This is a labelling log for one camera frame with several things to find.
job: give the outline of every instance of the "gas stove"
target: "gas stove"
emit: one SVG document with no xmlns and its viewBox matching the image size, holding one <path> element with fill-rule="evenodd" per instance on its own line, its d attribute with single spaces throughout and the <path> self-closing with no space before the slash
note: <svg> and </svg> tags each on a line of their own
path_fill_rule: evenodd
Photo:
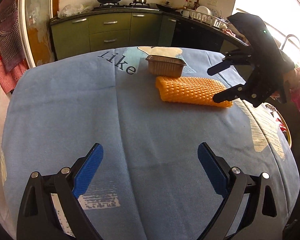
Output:
<svg viewBox="0 0 300 240">
<path fill-rule="evenodd" d="M 99 7 L 95 7 L 94 9 L 102 9 L 102 8 L 124 8 L 126 5 L 120 5 L 119 3 L 100 3 Z"/>
<path fill-rule="evenodd" d="M 130 8 L 150 8 L 150 4 L 149 3 L 129 3 L 129 5 L 127 5 L 127 7 L 130 7 Z"/>
<path fill-rule="evenodd" d="M 94 10 L 107 9 L 107 8 L 147 8 L 150 9 L 149 3 L 130 3 L 129 5 L 120 5 L 119 3 L 101 3 L 99 7 L 93 8 Z"/>
</svg>

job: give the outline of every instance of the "bottle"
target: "bottle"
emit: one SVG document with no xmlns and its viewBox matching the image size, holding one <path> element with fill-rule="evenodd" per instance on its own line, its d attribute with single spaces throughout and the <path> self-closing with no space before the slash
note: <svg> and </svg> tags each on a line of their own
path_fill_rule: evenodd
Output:
<svg viewBox="0 0 300 240">
<path fill-rule="evenodd" d="M 196 2 L 194 2 L 194 6 L 193 6 L 193 10 L 195 11 L 199 6 L 200 6 L 200 3 L 199 3 L 199 0 L 197 0 Z"/>
<path fill-rule="evenodd" d="M 188 7 L 188 0 L 185 1 L 185 4 L 183 5 L 183 8 L 186 9 Z"/>
</svg>

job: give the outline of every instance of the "stove burner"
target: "stove burner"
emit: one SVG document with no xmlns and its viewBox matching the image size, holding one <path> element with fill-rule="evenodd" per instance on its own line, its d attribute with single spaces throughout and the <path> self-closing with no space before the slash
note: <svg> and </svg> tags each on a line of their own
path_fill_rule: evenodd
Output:
<svg viewBox="0 0 300 240">
<path fill-rule="evenodd" d="M 129 3 L 128 7 L 133 7 L 133 8 L 150 8 L 149 3 Z"/>
<path fill-rule="evenodd" d="M 99 8 L 125 7 L 119 3 L 100 3 Z"/>
</svg>

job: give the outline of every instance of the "frying pan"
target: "frying pan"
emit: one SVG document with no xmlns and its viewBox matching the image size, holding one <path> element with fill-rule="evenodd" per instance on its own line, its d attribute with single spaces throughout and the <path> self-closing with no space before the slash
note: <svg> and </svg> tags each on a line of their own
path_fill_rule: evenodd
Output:
<svg viewBox="0 0 300 240">
<path fill-rule="evenodd" d="M 162 10 L 164 12 L 175 12 L 176 10 L 182 10 L 183 7 L 175 7 L 173 8 L 172 6 L 168 5 L 168 4 L 158 4 L 156 3 L 157 8 L 159 10 Z"/>
</svg>

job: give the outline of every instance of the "faucet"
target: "faucet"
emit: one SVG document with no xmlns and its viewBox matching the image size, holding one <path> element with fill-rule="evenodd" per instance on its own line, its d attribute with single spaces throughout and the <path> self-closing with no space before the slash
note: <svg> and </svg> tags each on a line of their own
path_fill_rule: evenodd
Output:
<svg viewBox="0 0 300 240">
<path fill-rule="evenodd" d="M 299 41 L 299 44 L 300 44 L 300 40 L 298 39 L 298 37 L 296 35 L 289 34 L 285 37 L 283 44 L 280 46 L 281 50 L 283 50 L 283 47 L 286 45 L 286 42 L 290 37 L 295 37 Z"/>
</svg>

